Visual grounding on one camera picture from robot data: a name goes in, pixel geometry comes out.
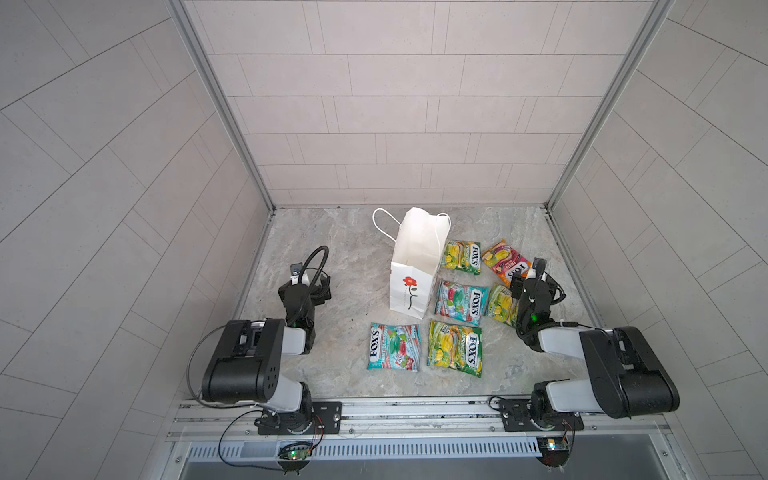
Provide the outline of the orange Fox's candy bag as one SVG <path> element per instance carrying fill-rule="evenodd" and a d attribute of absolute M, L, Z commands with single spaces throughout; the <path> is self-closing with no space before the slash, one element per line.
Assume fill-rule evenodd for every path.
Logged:
<path fill-rule="evenodd" d="M 524 278 L 531 267 L 531 262 L 512 248 L 504 239 L 488 248 L 481 257 L 483 263 L 489 267 L 504 283 L 510 287 L 515 276 Z"/>

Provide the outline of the teal mint blossom candy bag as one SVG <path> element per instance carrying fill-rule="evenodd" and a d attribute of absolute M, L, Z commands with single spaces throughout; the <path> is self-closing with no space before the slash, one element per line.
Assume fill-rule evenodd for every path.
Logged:
<path fill-rule="evenodd" d="M 479 327 L 489 296 L 488 287 L 440 280 L 436 290 L 435 314 Z"/>

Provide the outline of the green spring tea candy bag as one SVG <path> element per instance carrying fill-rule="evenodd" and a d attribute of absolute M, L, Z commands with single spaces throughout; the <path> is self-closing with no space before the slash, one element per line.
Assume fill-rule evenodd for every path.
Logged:
<path fill-rule="evenodd" d="M 449 270 L 480 275 L 481 244 L 474 241 L 448 240 L 442 255 L 441 266 Z"/>

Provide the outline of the white floral paper bag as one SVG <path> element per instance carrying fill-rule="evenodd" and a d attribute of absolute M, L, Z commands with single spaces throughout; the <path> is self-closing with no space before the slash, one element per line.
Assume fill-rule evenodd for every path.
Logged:
<path fill-rule="evenodd" d="M 397 224 L 396 237 L 378 225 L 378 214 L 387 215 Z M 450 216 L 444 212 L 432 215 L 412 207 L 402 220 L 397 220 L 386 209 L 376 208 L 371 219 L 374 227 L 394 243 L 389 276 L 390 309 L 423 319 L 452 226 Z"/>

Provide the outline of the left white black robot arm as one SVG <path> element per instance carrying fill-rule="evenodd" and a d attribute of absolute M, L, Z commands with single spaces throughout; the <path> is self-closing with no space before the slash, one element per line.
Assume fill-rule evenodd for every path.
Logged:
<path fill-rule="evenodd" d="M 254 421 L 260 435 L 337 434 L 342 404 L 312 399 L 304 382 L 281 373 L 287 356 L 310 353 L 316 336 L 315 307 L 332 297 L 330 277 L 278 288 L 286 317 L 231 320 L 223 328 L 203 373 L 198 401 L 211 408 L 250 402 L 262 409 Z"/>

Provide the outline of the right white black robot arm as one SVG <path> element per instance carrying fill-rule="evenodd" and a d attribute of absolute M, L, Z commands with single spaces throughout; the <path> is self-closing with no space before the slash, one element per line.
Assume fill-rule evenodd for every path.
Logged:
<path fill-rule="evenodd" d="M 582 413 L 622 419 L 679 408 L 674 381 L 638 328 L 601 329 L 554 320 L 551 307 L 565 299 L 565 292 L 545 271 L 513 275 L 511 293 L 518 306 L 518 339 L 537 353 L 583 361 L 588 377 L 539 382 L 524 407 L 501 400 L 504 416 L 526 418 L 542 431 L 574 430 Z"/>

